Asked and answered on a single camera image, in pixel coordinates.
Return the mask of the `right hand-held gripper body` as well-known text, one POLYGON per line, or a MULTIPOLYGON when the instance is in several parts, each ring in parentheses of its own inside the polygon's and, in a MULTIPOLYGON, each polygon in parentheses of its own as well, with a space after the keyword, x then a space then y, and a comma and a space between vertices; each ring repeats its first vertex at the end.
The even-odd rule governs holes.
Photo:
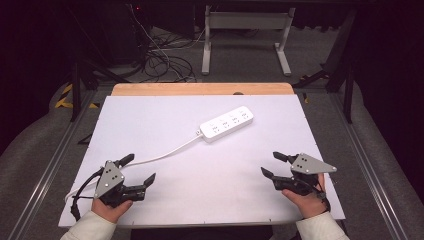
POLYGON ((337 171, 335 166, 327 164, 308 154, 295 155, 296 160, 290 164, 291 177, 275 176, 273 185, 276 190, 290 190, 298 195, 308 195, 317 192, 318 175, 337 171))

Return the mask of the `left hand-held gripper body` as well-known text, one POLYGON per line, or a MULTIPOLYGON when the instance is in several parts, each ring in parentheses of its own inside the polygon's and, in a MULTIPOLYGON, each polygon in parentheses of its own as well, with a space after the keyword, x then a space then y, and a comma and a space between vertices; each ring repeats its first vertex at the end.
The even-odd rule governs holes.
POLYGON ((125 186, 125 176, 118 161, 107 161, 97 182, 94 198, 113 208, 125 201, 143 201, 147 187, 145 185, 125 186))

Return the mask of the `wooden table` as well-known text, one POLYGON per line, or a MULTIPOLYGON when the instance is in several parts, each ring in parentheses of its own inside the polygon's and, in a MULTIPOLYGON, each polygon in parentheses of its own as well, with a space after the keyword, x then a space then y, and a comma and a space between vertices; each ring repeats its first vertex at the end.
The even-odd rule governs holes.
POLYGON ((288 83, 120 83, 112 96, 292 95, 288 83))

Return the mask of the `yellow black hazard tape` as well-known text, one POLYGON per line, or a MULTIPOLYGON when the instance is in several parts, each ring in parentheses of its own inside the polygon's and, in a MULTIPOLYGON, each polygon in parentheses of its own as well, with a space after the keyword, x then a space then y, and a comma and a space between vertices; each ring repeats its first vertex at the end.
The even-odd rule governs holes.
POLYGON ((72 91, 73 84, 68 83, 66 87, 63 89, 61 96, 59 97, 58 101, 55 104, 56 108, 72 108, 73 103, 68 102, 67 98, 70 96, 70 92, 72 91))

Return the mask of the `aluminium rail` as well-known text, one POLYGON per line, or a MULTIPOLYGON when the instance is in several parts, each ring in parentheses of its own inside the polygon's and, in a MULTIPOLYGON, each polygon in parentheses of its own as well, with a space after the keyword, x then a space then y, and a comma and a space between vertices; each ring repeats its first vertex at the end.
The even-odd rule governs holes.
POLYGON ((70 109, 51 108, 0 156, 0 240, 23 239, 95 95, 94 90, 83 94, 76 117, 70 109))
POLYGON ((376 205, 383 217, 392 239, 409 240, 397 214, 395 213, 393 205, 388 198, 386 190, 378 178, 376 171, 374 170, 353 125, 347 121, 347 117, 344 115, 343 104, 341 100, 334 93, 330 93, 329 98, 340 118, 340 121, 342 122, 345 131, 347 132, 349 141, 353 145, 353 152, 356 161, 364 175, 367 185, 370 188, 371 194, 376 202, 376 205))

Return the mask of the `white metal desk frame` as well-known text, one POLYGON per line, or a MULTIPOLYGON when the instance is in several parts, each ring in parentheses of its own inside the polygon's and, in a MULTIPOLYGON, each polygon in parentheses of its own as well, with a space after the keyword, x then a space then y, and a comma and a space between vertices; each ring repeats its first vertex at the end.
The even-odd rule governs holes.
POLYGON ((211 29, 258 29, 282 30, 281 40, 274 44, 281 69, 285 76, 292 74, 287 57, 285 44, 295 16, 295 8, 289 8, 283 13, 250 13, 250 12, 220 12, 212 11, 211 5, 205 7, 204 47, 201 73, 210 73, 211 63, 211 29))

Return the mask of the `black metal stand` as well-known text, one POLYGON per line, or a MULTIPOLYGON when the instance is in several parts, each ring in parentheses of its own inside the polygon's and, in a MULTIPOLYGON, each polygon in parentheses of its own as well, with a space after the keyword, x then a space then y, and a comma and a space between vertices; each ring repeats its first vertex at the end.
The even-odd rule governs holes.
POLYGON ((353 97, 354 79, 352 76, 352 64, 346 53, 346 47, 350 38, 350 32, 355 22, 356 10, 350 10, 341 25, 339 33, 333 44, 332 49, 321 70, 311 76, 304 75, 299 82, 293 84, 293 88, 303 88, 319 79, 327 78, 328 82, 325 89, 329 93, 336 93, 342 86, 344 89, 343 115, 346 121, 351 124, 351 107, 353 97))
POLYGON ((71 117, 72 122, 74 122, 82 112, 81 85, 84 85, 87 90, 96 90, 99 86, 95 72, 100 73, 107 80, 112 80, 117 83, 126 83, 126 80, 123 77, 118 76, 92 60, 82 59, 77 61, 73 65, 71 74, 73 105, 71 117))

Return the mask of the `person's right hand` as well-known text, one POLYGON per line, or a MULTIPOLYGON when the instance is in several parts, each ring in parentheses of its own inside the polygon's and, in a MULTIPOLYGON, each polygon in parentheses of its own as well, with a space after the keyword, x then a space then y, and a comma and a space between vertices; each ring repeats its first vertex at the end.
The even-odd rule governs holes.
POLYGON ((320 199, 316 193, 302 196, 285 189, 282 194, 297 206, 304 219, 318 216, 328 210, 327 203, 320 199))

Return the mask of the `white power strip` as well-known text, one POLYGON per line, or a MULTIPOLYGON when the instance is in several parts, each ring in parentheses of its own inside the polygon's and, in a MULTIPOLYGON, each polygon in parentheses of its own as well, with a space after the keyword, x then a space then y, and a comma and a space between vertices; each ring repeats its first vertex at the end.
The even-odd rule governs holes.
POLYGON ((199 126, 199 131, 207 143, 212 143, 251 124, 253 120, 254 114, 250 109, 241 106, 202 123, 199 126))

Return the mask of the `white board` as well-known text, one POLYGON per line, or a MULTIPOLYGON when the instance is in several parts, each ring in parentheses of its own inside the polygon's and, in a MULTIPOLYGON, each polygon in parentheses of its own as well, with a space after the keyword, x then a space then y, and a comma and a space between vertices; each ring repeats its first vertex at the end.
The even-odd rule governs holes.
POLYGON ((144 201, 121 217, 122 227, 294 222, 299 210, 261 172, 291 174, 274 151, 321 156, 295 95, 109 96, 73 187, 87 212, 94 189, 84 181, 106 161, 133 153, 126 185, 156 177, 144 201), (254 114, 251 124, 212 143, 203 139, 202 123, 241 106, 254 114))

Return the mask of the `person's left hand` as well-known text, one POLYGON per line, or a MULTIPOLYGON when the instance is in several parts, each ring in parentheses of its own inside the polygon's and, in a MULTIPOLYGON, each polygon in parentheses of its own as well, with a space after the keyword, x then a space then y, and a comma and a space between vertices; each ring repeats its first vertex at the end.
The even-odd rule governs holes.
POLYGON ((111 207, 105 205, 100 199, 94 199, 92 201, 91 211, 111 223, 117 223, 119 218, 123 216, 132 205, 133 202, 127 200, 117 207, 111 207))

